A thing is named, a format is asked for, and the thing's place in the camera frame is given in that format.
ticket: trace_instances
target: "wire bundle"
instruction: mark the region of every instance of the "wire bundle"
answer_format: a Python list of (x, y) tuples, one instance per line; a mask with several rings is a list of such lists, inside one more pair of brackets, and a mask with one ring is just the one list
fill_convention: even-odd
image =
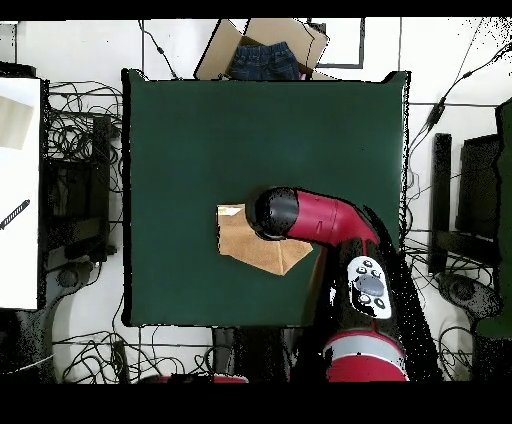
[[(83, 84), (94, 84), (96, 87), (85, 92), (79, 92), (78, 86)], [(122, 203), (123, 190), (120, 185), (120, 178), (123, 158), (121, 148), (116, 147), (113, 142), (110, 143), (110, 157), (106, 157), (105, 153), (92, 142), (93, 119), (95, 117), (109, 117), (113, 128), (112, 139), (115, 140), (120, 136), (122, 126), (122, 102), (120, 99), (122, 93), (118, 89), (101, 82), (80, 81), (51, 83), (49, 96), (50, 104), (56, 103), (60, 99), (64, 99), (65, 104), (60, 108), (53, 106), (50, 108), (46, 156), (51, 159), (62, 159), (71, 162), (87, 162), (91, 166), (95, 166), (95, 159), (93, 158), (103, 157), (101, 162), (108, 161), (113, 171), (113, 175), (112, 172), (110, 173), (110, 182), (103, 182), (108, 184), (110, 192), (121, 195)], [(113, 97), (114, 102), (106, 108), (98, 105), (86, 107), (86, 99), (95, 97)], [(96, 149), (96, 155), (92, 155), (93, 149)], [(60, 177), (59, 180), (68, 192), (66, 182)], [(111, 221), (114, 226), (110, 233), (121, 222), (121, 218), (122, 212), (116, 221)]]
[[(103, 334), (103, 338), (99, 341), (95, 340), (88, 340), (87, 343), (84, 345), (84, 348), (73, 358), (71, 361), (71, 364), (66, 367), (66, 369), (63, 371), (61, 379), (63, 383), (86, 383), (89, 384), (99, 384), (99, 383), (113, 383), (117, 384), (119, 383), (119, 376), (122, 372), (123, 365), (125, 365), (129, 371), (131, 371), (132, 374), (135, 374), (134, 376), (130, 377), (129, 381), (131, 383), (138, 382), (142, 379), (142, 374), (148, 372), (148, 371), (154, 371), (159, 376), (162, 376), (163, 373), (159, 369), (159, 365), (163, 361), (171, 361), (175, 366), (175, 374), (187, 374), (185, 370), (185, 365), (183, 362), (173, 356), (157, 356), (155, 354), (154, 344), (152, 343), (153, 348), (153, 356), (149, 357), (144, 350), (141, 349), (141, 346), (134, 346), (133, 344), (129, 344), (126, 342), (126, 340), (120, 336), (116, 332), (109, 332), (109, 331), (99, 331), (96, 333), (90, 333), (90, 334), (84, 334), (82, 336), (75, 336), (71, 337), (69, 339), (61, 340), (56, 343), (65, 343), (69, 342), (73, 339), (79, 338), (79, 337), (87, 337), (87, 336), (95, 336)], [(116, 355), (116, 352), (114, 352), (112, 349), (110, 349), (110, 355), (109, 357), (105, 357), (104, 354), (100, 352), (100, 347), (105, 347), (105, 342), (108, 341), (108, 344), (110, 346), (113, 345), (115, 341), (121, 341), (126, 349), (132, 349), (133, 351), (137, 352), (139, 355), (139, 359), (136, 363), (133, 364), (123, 364), (123, 360), (119, 355)], [(213, 352), (216, 348), (226, 348), (231, 349), (226, 346), (211, 346), (209, 347), (204, 355), (195, 355), (194, 362), (196, 364), (196, 368), (194, 368), (192, 371), (188, 372), (188, 374), (196, 374), (196, 375), (213, 375), (215, 374), (211, 364), (210, 364), (210, 354)], [(73, 368), (82, 365), (84, 366), (87, 371), (88, 375), (85, 377), (82, 377), (78, 380), (69, 380), (69, 375)], [(144, 369), (141, 368), (141, 365), (148, 365)], [(108, 370), (111, 370), (111, 374), (114, 375), (113, 378), (109, 377), (107, 373)]]
[[(414, 193), (412, 196), (406, 196), (407, 202), (405, 203), (405, 209), (406, 209), (406, 214), (407, 214), (407, 218), (408, 218), (408, 225), (407, 225), (405, 233), (403, 235), (401, 235), (401, 239), (402, 239), (402, 241), (404, 241), (405, 254), (410, 260), (410, 263), (409, 263), (410, 272), (412, 273), (412, 271), (415, 270), (420, 275), (419, 277), (413, 278), (413, 281), (414, 281), (414, 284), (416, 285), (418, 293), (423, 298), (423, 302), (424, 302), (423, 309), (426, 306), (425, 305), (426, 299), (422, 293), (422, 290), (424, 290), (425, 288), (427, 288), (429, 286), (431, 286), (437, 290), (438, 287), (435, 284), (434, 277), (427, 277), (419, 270), (419, 268), (417, 266), (418, 264), (422, 264), (425, 266), (427, 265), (427, 261), (424, 256), (428, 254), (428, 250), (427, 250), (428, 245), (421, 243), (417, 240), (414, 240), (412, 238), (409, 238), (407, 236), (411, 232), (422, 233), (422, 232), (430, 232), (430, 230), (413, 229), (412, 228), (413, 222), (414, 222), (414, 217), (413, 217), (413, 214), (412, 214), (412, 211), (411, 211), (409, 205), (412, 201), (418, 200), (421, 197), (421, 195), (424, 192), (426, 192), (427, 190), (429, 190), (432, 186), (429, 186), (429, 187), (426, 187), (423, 189), (421, 188), (421, 186), (419, 184), (419, 175), (416, 172), (414, 172), (411, 167), (411, 158), (412, 158), (412, 155), (414, 154), (414, 152), (416, 151), (416, 149), (418, 148), (418, 146), (426, 139), (428, 134), (431, 132), (432, 128), (439, 122), (439, 120), (444, 112), (446, 98), (450, 94), (450, 92), (453, 90), (453, 88), (457, 84), (459, 84), (462, 80), (470, 77), (475, 72), (478, 72), (479, 70), (487, 67), (488, 65), (495, 63), (496, 61), (501, 59), (506, 53), (512, 51), (512, 42), (509, 42), (509, 43), (505, 44), (502, 48), (500, 48), (488, 62), (484, 63), (483, 65), (479, 66), (478, 68), (474, 69), (473, 71), (466, 72), (461, 77), (459, 77), (460, 73), (462, 71), (462, 68), (464, 66), (464, 63), (466, 61), (466, 58), (468, 56), (468, 53), (471, 49), (471, 46), (473, 45), (473, 42), (475, 41), (476, 35), (478, 33), (478, 29), (480, 28), (480, 26), (483, 22), (483, 19), (484, 18), (482, 18), (480, 20), (480, 23), (478, 24), (478, 26), (475, 30), (475, 34), (473, 35), (473, 38), (471, 39), (471, 42), (468, 46), (468, 49), (466, 51), (466, 54), (462, 61), (462, 64), (459, 68), (459, 72), (457, 73), (457, 76), (455, 78), (455, 81), (450, 86), (450, 88), (447, 90), (445, 95), (441, 98), (441, 100), (434, 105), (434, 107), (432, 108), (432, 110), (430, 112), (430, 115), (427, 118), (427, 121), (421, 127), (418, 134), (416, 135), (416, 137), (414, 137), (413, 141), (410, 143), (410, 145), (408, 146), (408, 149), (407, 149), (407, 151), (409, 152), (407, 162), (406, 162), (407, 181), (408, 181), (408, 182), (406, 182), (407, 190), (412, 189), (416, 184), (417, 184), (418, 189), (417, 189), (417, 192)], [(457, 178), (460, 175), (461, 175), (460, 173), (455, 174), (455, 175), (451, 176), (451, 179)], [(408, 242), (416, 243), (419, 246), (411, 245)], [(451, 259), (453, 262), (451, 263), (451, 265), (446, 267), (447, 272), (453, 274), (453, 273), (457, 273), (457, 272), (478, 271), (478, 276), (476, 279), (480, 279), (481, 271), (484, 271), (489, 277), (488, 286), (492, 286), (493, 276), (492, 276), (491, 272), (486, 267), (484, 267), (482, 264), (475, 262), (468, 258), (451, 255), (451, 254), (448, 254), (448, 258)], [(426, 282), (426, 284), (423, 285), (422, 287), (419, 287), (419, 285), (417, 283), (417, 280), (420, 280), (420, 279), (424, 280)], [(454, 380), (454, 377), (450, 374), (450, 372), (448, 371), (448, 368), (450, 368), (452, 371), (454, 371), (455, 365), (457, 362), (459, 364), (463, 365), (464, 367), (471, 369), (471, 360), (469, 359), (469, 356), (471, 354), (465, 353), (460, 349), (457, 352), (452, 352), (446, 347), (446, 345), (444, 343), (442, 343), (443, 336), (446, 333), (448, 333), (452, 330), (455, 330), (455, 329), (466, 331), (467, 333), (472, 335), (471, 331), (464, 327), (452, 326), (452, 327), (445, 329), (440, 334), (439, 340), (437, 340), (438, 341), (439, 360), (443, 367), (443, 370), (445, 371), (445, 373), (447, 374), (447, 376), (450, 380)]]

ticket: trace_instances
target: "tan cloth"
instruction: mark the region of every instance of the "tan cloth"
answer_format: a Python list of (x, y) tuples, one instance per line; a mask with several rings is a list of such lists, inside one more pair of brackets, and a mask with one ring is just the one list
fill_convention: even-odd
[(276, 275), (285, 275), (310, 253), (309, 243), (297, 240), (265, 241), (247, 223), (244, 205), (217, 206), (219, 253)]

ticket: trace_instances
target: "button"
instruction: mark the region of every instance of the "button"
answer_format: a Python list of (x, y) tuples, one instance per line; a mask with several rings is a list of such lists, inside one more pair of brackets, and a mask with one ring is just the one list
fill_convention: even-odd
[(384, 284), (379, 279), (371, 275), (361, 275), (354, 282), (357, 290), (370, 296), (382, 296), (384, 294)]
[(362, 294), (361, 296), (359, 296), (359, 302), (361, 302), (363, 305), (368, 305), (368, 303), (370, 303), (372, 300), (370, 299), (369, 296), (367, 296), (366, 294)]
[(386, 305), (384, 305), (382, 299), (376, 298), (374, 302), (380, 309), (386, 309)]

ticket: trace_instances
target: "gray button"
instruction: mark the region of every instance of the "gray button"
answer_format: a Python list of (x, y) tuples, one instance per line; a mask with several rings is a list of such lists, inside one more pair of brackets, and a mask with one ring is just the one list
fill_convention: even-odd
[(382, 296), (384, 294), (382, 281), (371, 275), (361, 275), (354, 284), (356, 289), (370, 296)]
[(362, 294), (361, 296), (359, 296), (359, 302), (361, 302), (363, 305), (368, 305), (368, 303), (370, 303), (372, 300), (370, 299), (369, 296), (367, 296), (366, 294)]

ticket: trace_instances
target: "cable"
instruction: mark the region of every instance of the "cable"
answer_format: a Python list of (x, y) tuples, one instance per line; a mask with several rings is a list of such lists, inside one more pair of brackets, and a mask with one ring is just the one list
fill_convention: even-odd
[(483, 21), (484, 21), (484, 18), (480, 19), (480, 22), (478, 23), (478, 25), (477, 25), (477, 27), (475, 29), (475, 33), (473, 34), (473, 38), (471, 38), (471, 41), (470, 41), (469, 46), (468, 46), (468, 49), (466, 50), (466, 54), (464, 55), (464, 59), (462, 60), (462, 63), (460, 64), (459, 72), (457, 72), (457, 76), (455, 77), (455, 80), (453, 81), (454, 84), (457, 81), (457, 79), (459, 78), (459, 75), (460, 75), (460, 73), (462, 71), (462, 68), (464, 67), (464, 63), (466, 63), (466, 58), (468, 57), (469, 51), (471, 50), (471, 46), (473, 46), (473, 42), (475, 41), (476, 35), (478, 34), (478, 29), (482, 25)]
[[(120, 372), (122, 370), (122, 365), (123, 365), (121, 358), (119, 356), (117, 356), (117, 358), (115, 358), (116, 355), (114, 354), (114, 352), (111, 349), (110, 358), (106, 359), (101, 354), (101, 352), (98, 349), (98, 347), (100, 346), (100, 343), (104, 342), (107, 339), (110, 341), (110, 343), (109, 343), (110, 346), (112, 346), (113, 342), (114, 342), (114, 338), (119, 339), (123, 343), (125, 348), (135, 350), (136, 352), (138, 352), (140, 355), (142, 355), (145, 358), (144, 361), (138, 361), (137, 362), (137, 366), (126, 364), (126, 366), (129, 369), (133, 370), (134, 367), (136, 367), (138, 369), (140, 367), (140, 365), (139, 365), (140, 363), (147, 362), (147, 363), (149, 363), (151, 365), (151, 367), (148, 368), (147, 370), (154, 369), (154, 370), (157, 371), (157, 373), (159, 375), (162, 375), (162, 373), (160, 372), (160, 370), (156, 366), (157, 364), (153, 364), (153, 361), (146, 355), (146, 353), (142, 349), (129, 345), (128, 343), (126, 343), (126, 340), (122, 336), (120, 336), (118, 333), (116, 333), (116, 332), (108, 332), (108, 331), (100, 331), (100, 332), (96, 332), (96, 333), (90, 333), (89, 335), (96, 335), (96, 334), (106, 334), (106, 335), (105, 335), (105, 337), (103, 337), (101, 339), (100, 342), (96, 342), (94, 340), (89, 340), (87, 342), (87, 344), (84, 346), (82, 351), (79, 352), (75, 356), (75, 358), (72, 360), (71, 364), (62, 373), (62, 380), (63, 381), (66, 381), (66, 378), (68, 377), (68, 375), (70, 374), (71, 370), (74, 367), (76, 367), (77, 365), (81, 364), (81, 365), (83, 365), (89, 371), (89, 375), (87, 377), (85, 377), (85, 378), (82, 378), (82, 379), (78, 380), (78, 381), (74, 381), (74, 383), (78, 383), (78, 382), (85, 381), (87, 379), (91, 379), (91, 384), (97, 384), (98, 383), (98, 378), (97, 377), (99, 375), (101, 375), (101, 378), (103, 379), (103, 382), (118, 383), (118, 377), (120, 375)], [(75, 339), (77, 337), (85, 337), (85, 336), (88, 336), (88, 335), (75, 336), (75, 337), (72, 337), (71, 339)], [(91, 355), (90, 353), (92, 351), (95, 351), (96, 355)], [(179, 361), (176, 358), (172, 358), (172, 359), (174, 359), (175, 361), (181, 363), (181, 361)], [(93, 370), (87, 364), (87, 361), (90, 361), (90, 360), (93, 360), (98, 365), (99, 370), (97, 372), (93, 372)], [(105, 373), (106, 369), (108, 369), (109, 367), (114, 372), (114, 375), (115, 375), (114, 379), (107, 377), (107, 374)], [(140, 376), (137, 375), (135, 377), (135, 379), (139, 380)]]
[[(418, 254), (420, 255), (426, 255), (429, 253), (429, 250), (427, 250), (429, 248), (429, 246), (425, 243), (421, 243), (417, 240), (413, 240), (411, 238), (408, 238), (408, 237), (405, 237), (405, 240), (409, 240), (409, 241), (412, 241), (414, 243), (417, 243), (421, 246), (424, 246), (425, 248), (412, 248), (410, 246), (405, 246), (405, 254), (406, 256), (410, 257), (411, 260), (412, 260), (412, 263), (411, 263), (411, 270), (413, 268), (413, 265), (414, 265), (414, 261), (417, 261), (417, 262), (421, 262), (423, 263), (424, 265), (427, 265), (427, 261), (425, 259), (423, 259), (422, 257), (418, 256)], [(471, 271), (471, 270), (475, 270), (475, 271), (478, 271), (478, 276), (476, 278), (477, 281), (480, 280), (480, 274), (481, 274), (481, 271), (484, 271), (488, 277), (489, 277), (489, 283), (486, 284), (487, 287), (491, 286), (493, 284), (493, 276), (491, 274), (491, 272), (487, 269), (487, 267), (481, 263), (478, 263), (472, 259), (469, 259), (469, 258), (464, 258), (462, 256), (457, 256), (457, 255), (452, 255), (451, 253), (447, 253), (447, 258), (449, 259), (454, 259), (454, 262), (449, 265), (449, 266), (446, 266), (445, 268), (445, 271), (450, 273), (450, 274), (454, 274), (455, 272), (457, 271)], [(455, 265), (458, 263), (458, 262), (464, 262), (464, 264), (460, 267), (455, 267)], [(428, 285), (432, 285), (433, 287), (435, 287), (433, 284), (432, 284), (432, 281), (434, 281), (434, 279), (431, 279), (431, 280), (428, 280), (418, 269), (417, 267), (414, 267), (421, 275), (421, 277), (418, 277), (418, 278), (423, 278), (425, 279), (425, 281), (428, 282), (427, 285), (425, 285), (424, 287), (422, 287), (420, 290), (422, 290), (423, 288), (427, 287)]]
[(234, 348), (234, 346), (223, 346), (223, 345), (211, 346), (208, 349), (206, 349), (206, 352), (204, 353), (204, 355), (202, 355), (202, 356), (195, 355), (194, 362), (197, 367), (194, 368), (190, 372), (190, 374), (198, 374), (198, 375), (202, 375), (202, 374), (213, 375), (213, 374), (215, 374), (215, 370), (213, 370), (213, 368), (210, 365), (210, 361), (209, 361), (210, 353), (213, 352), (215, 349), (227, 349), (227, 350), (229, 350), (229, 353), (231, 355), (233, 353), (233, 348)]
[(123, 300), (124, 300), (124, 293), (121, 295), (121, 300), (119, 301), (119, 305), (117, 306), (116, 312), (115, 312), (114, 316), (112, 317), (112, 331), (114, 331), (114, 333), (116, 332), (116, 327), (114, 325), (114, 322), (115, 322), (117, 314), (119, 313), (119, 310), (121, 309)]
[(449, 364), (451, 367), (454, 367), (455, 366), (455, 361), (458, 361), (459, 363), (461, 363), (462, 365), (466, 366), (469, 370), (471, 370), (471, 361), (469, 361), (468, 357), (467, 357), (467, 354), (465, 352), (463, 352), (461, 349), (459, 349), (457, 351), (457, 354), (459, 356), (462, 357), (462, 360), (461, 359), (458, 359), (455, 354), (451, 351), (448, 350), (448, 348), (446, 348), (446, 345), (445, 345), (445, 348), (441, 348), (441, 344), (442, 344), (442, 340), (443, 340), (443, 336), (448, 333), (449, 331), (452, 331), (452, 330), (462, 330), (462, 331), (465, 331), (466, 333), (468, 333), (471, 337), (474, 337), (473, 333), (468, 330), (467, 328), (464, 328), (464, 327), (461, 327), (461, 326), (458, 326), (458, 325), (454, 325), (453, 327), (449, 327), (445, 330), (443, 330), (441, 332), (441, 334), (439, 335), (439, 339), (438, 339), (438, 352), (439, 352), (439, 360), (441, 361), (441, 365), (443, 367), (443, 370), (445, 371), (446, 375), (448, 376), (448, 378), (451, 380), (451, 381), (455, 381), (454, 378), (452, 377), (452, 375), (450, 374), (450, 372), (448, 372), (448, 369), (446, 368), (446, 358), (445, 358), (445, 354), (446, 353), (449, 353), (452, 355), (452, 358), (454, 360), (454, 363), (453, 364)]
[(50, 356), (47, 356), (46, 358), (41, 359), (40, 361), (37, 361), (37, 362), (34, 362), (33, 364), (18, 368), (17, 370), (14, 370), (14, 371), (5, 372), (5, 373), (3, 373), (3, 375), (15, 374), (17, 372), (24, 371), (29, 368), (37, 367), (39, 364), (42, 364), (43, 362), (46, 362), (46, 361), (52, 359), (54, 356), (55, 356), (55, 354), (51, 354)]
[[(412, 175), (413, 175), (413, 178), (412, 178), (412, 183), (410, 185), (408, 185), (408, 189), (411, 188), (413, 185), (414, 185), (414, 176), (415, 175), (418, 175), (418, 174), (415, 174), (412, 170), (412, 167), (411, 167), (411, 159), (412, 159), (412, 155), (414, 153), (414, 151), (416, 150), (416, 148), (425, 140), (425, 138), (428, 136), (428, 134), (430, 133), (430, 131), (432, 130), (432, 128), (439, 122), (439, 120), (441, 119), (441, 116), (444, 112), (444, 109), (445, 109), (445, 101), (446, 101), (446, 98), (448, 97), (448, 95), (450, 94), (450, 92), (455, 88), (455, 86), (460, 83), (463, 79), (466, 79), (466, 78), (469, 78), (471, 75), (473, 75), (475, 72), (478, 72), (479, 70), (485, 68), (486, 66), (490, 65), (491, 63), (499, 60), (501, 57), (503, 57), (506, 53), (508, 53), (509, 51), (512, 50), (512, 42), (509, 42), (507, 44), (505, 44), (503, 47), (501, 47), (495, 54), (494, 56), (486, 63), (484, 63), (483, 65), (479, 66), (478, 68), (474, 69), (473, 71), (469, 71), (469, 72), (466, 72), (464, 75), (462, 75), (462, 77), (459, 77), (460, 75), (460, 72), (462, 70), (462, 67), (464, 66), (464, 63), (466, 61), (466, 57), (469, 53), (469, 50), (474, 42), (474, 38), (476, 37), (476, 34), (478, 32), (478, 28), (480, 27), (480, 24), (478, 25), (476, 31), (475, 31), (475, 35), (473, 36), (473, 39), (470, 43), (470, 45), (468, 46), (468, 50), (466, 52), (466, 56), (464, 57), (464, 60), (461, 64), (461, 67), (460, 67), (460, 70), (459, 70), (459, 73), (457, 74), (457, 77), (455, 78), (455, 81), (454, 83), (450, 86), (450, 88), (446, 91), (446, 93), (444, 94), (443, 97), (441, 97), (440, 101), (437, 102), (433, 107), (432, 107), (432, 110), (430, 111), (430, 114), (425, 122), (425, 124), (422, 126), (422, 128), (420, 129), (420, 131), (418, 132), (418, 134), (416, 135), (416, 137), (414, 138), (413, 142), (411, 143), (410, 145), (410, 149), (411, 149), (411, 152), (409, 153), (408, 155), (408, 168), (407, 168), (407, 171), (410, 172)], [(415, 141), (418, 139), (418, 137), (424, 133), (424, 136), (423, 138), (416, 144)], [(418, 185), (418, 193), (416, 196), (413, 196), (413, 198), (411, 198), (412, 200), (417, 200), (419, 198), (419, 196), (421, 195), (421, 193), (423, 192), (420, 188), (419, 188), (419, 185)]]
[(100, 278), (100, 275), (101, 275), (101, 268), (103, 267), (103, 262), (100, 262), (100, 266), (98, 267), (98, 275), (96, 276), (96, 279), (88, 284), (86, 284), (84, 287), (88, 287), (88, 286), (91, 286), (93, 285), (96, 281), (98, 281), (98, 279)]
[[(155, 330), (153, 331), (153, 334), (151, 335), (151, 349), (153, 351), (153, 360), (154, 360), (155, 366), (158, 365), (159, 362), (161, 362), (161, 361), (157, 361), (157, 356), (156, 356), (156, 352), (155, 352), (155, 334), (160, 327), (161, 327), (161, 325), (157, 325)], [(163, 360), (165, 360), (165, 359), (168, 359), (174, 363), (174, 366), (176, 367), (176, 373), (179, 372), (178, 371), (178, 363), (179, 363), (181, 365), (183, 374), (185, 374), (185, 366), (183, 365), (183, 362), (181, 362), (179, 359), (173, 358), (173, 357), (164, 357)]]
[[(183, 362), (181, 362), (178, 358), (174, 358), (174, 357), (168, 356), (168, 357), (158, 357), (158, 358), (154, 358), (154, 359), (156, 359), (156, 362), (154, 363), (155, 366), (158, 366), (163, 361), (172, 361), (172, 363), (175, 366), (175, 374), (179, 374), (180, 373), (180, 370), (178, 369), (178, 363), (179, 363), (180, 366), (181, 366), (181, 369), (182, 369), (182, 373), (185, 374), (185, 366), (183, 365)], [(148, 362), (149, 361), (144, 360), (144, 361), (140, 361), (140, 364), (145, 364), (145, 363), (148, 363)], [(139, 364), (137, 364), (137, 366), (135, 366), (135, 365), (128, 365), (128, 368), (131, 371), (137, 373), (138, 372), (138, 366), (139, 366)], [(151, 365), (148, 368), (143, 369), (142, 373), (144, 374), (145, 372), (150, 371), (152, 369), (153, 369), (153, 365)], [(131, 381), (135, 381), (135, 380), (138, 380), (138, 376), (133, 377), (131, 379)]]
[(139, 377), (138, 380), (140, 381), (140, 377), (142, 375), (142, 370), (140, 368), (140, 355), (141, 355), (141, 352), (142, 352), (142, 346), (141, 346), (141, 344), (142, 344), (142, 342), (141, 342), (141, 340), (142, 340), (142, 328), (139, 327), (138, 330), (139, 330), (139, 349), (138, 349), (139, 350), (139, 357), (138, 357), (138, 361), (137, 361), (137, 372), (138, 372), (138, 377)]
[(143, 33), (143, 34), (148, 35), (148, 36), (151, 38), (151, 41), (153, 41), (153, 44), (155, 45), (156, 51), (157, 51), (158, 53), (160, 53), (160, 54), (164, 57), (165, 61), (167, 62), (167, 66), (169, 67), (169, 70), (171, 71), (171, 75), (172, 75), (172, 77), (173, 77), (174, 79), (178, 79), (178, 76), (176, 75), (176, 73), (175, 73), (175, 72), (174, 72), (174, 70), (172, 69), (171, 64), (169, 63), (169, 60), (167, 59), (167, 56), (165, 55), (164, 49), (162, 49), (162, 48), (157, 44), (157, 42), (155, 41), (155, 37), (153, 37), (153, 34), (151, 34), (149, 31), (146, 31), (146, 30), (144, 29), (144, 27), (142, 26), (142, 22), (141, 22), (140, 20), (138, 20), (137, 22), (138, 22), (138, 24), (139, 24), (139, 28), (140, 28), (140, 30), (142, 31), (142, 33)]
[(403, 30), (403, 23), (402, 23), (402, 17), (400, 17), (400, 33), (398, 35), (398, 71), (400, 71), (400, 62), (402, 60), (402, 30)]
[(405, 236), (407, 236), (409, 234), (409, 232), (411, 231), (411, 228), (412, 228), (412, 224), (414, 222), (414, 217), (412, 215), (412, 211), (411, 211), (411, 208), (409, 207), (409, 204), (406, 204), (405, 205), (405, 208), (406, 208), (406, 212), (409, 212), (409, 216), (411, 217), (411, 220), (409, 222), (409, 225), (407, 226), (407, 229), (405, 231)]
[(311, 47), (313, 46), (313, 42), (315, 41), (315, 37), (308, 31), (308, 29), (306, 28), (306, 25), (304, 24), (304, 22), (302, 22), (302, 21), (299, 21), (299, 22), (302, 24), (302, 27), (304, 28), (304, 31), (306, 31), (308, 33), (308, 35), (311, 37), (311, 42), (309, 43), (308, 55), (306, 57), (306, 66), (308, 66), (309, 54), (311, 53)]
[[(78, 84), (96, 84), (99, 87), (92, 88), (86, 92), (79, 92), (77, 89)], [(113, 181), (114, 187), (111, 187), (110, 181), (102, 181), (102, 177), (98, 175), (98, 179), (103, 184), (109, 187), (110, 192), (121, 195), (122, 203), (122, 188), (120, 187), (118, 170), (121, 169), (122, 157), (118, 152), (120, 149), (109, 144), (109, 153), (106, 154), (93, 143), (93, 122), (92, 119), (96, 116), (106, 116), (110, 118), (113, 133), (112, 139), (120, 137), (121, 134), (121, 106), (119, 95), (122, 94), (118, 89), (110, 87), (106, 84), (97, 81), (83, 81), (83, 82), (62, 82), (51, 83), (52, 91), (50, 92), (51, 98), (62, 97), (66, 100), (64, 106), (60, 109), (51, 107), (49, 117), (49, 136), (47, 145), (47, 155), (50, 158), (58, 157), (72, 162), (87, 162), (92, 167), (104, 165), (107, 162), (112, 170), (110, 174), (110, 181)], [(71, 93), (60, 92), (59, 89), (71, 88)], [(94, 96), (107, 91), (114, 97), (114, 103), (108, 107), (93, 105), (86, 109), (84, 107), (83, 98), (85, 96)], [(102, 113), (95, 113), (94, 110), (100, 110)], [(60, 182), (66, 188), (66, 196), (69, 193), (69, 188), (63, 177), (58, 177)], [(118, 221), (122, 217), (122, 208)], [(110, 229), (110, 235), (116, 228), (117, 223)], [(94, 252), (99, 246), (105, 242), (100, 239), (86, 254)]]

